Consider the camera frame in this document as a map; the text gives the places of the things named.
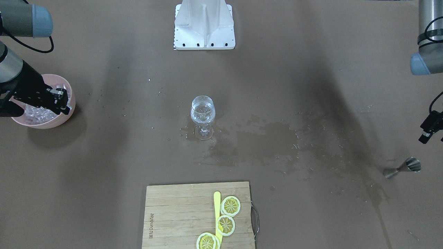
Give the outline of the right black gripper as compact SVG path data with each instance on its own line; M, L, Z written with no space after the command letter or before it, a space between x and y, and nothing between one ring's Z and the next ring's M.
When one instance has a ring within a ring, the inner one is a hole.
M1 117L17 118L24 114L24 109L10 101L13 98L22 103L49 109L56 115L68 115L72 107L68 104L67 90L52 88L45 84L43 76L31 66L22 66L17 76L1 80Z

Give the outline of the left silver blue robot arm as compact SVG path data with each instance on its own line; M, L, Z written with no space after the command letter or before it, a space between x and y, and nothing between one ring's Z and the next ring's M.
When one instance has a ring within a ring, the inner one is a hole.
M411 56L410 69L415 76L438 74L443 72L443 2L441 0L419 1L418 52ZM431 102L428 116L422 122L423 130L419 141L423 144L442 130L442 112L433 110L434 103L442 97L439 93Z

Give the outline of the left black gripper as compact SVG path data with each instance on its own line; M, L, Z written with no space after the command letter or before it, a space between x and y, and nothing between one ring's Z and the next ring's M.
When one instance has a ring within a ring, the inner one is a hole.
M421 124L421 129L424 132L422 132L421 136L419 137L419 142L422 144L429 142L430 138L433 136L433 133L442 130L442 121L442 112L432 110Z

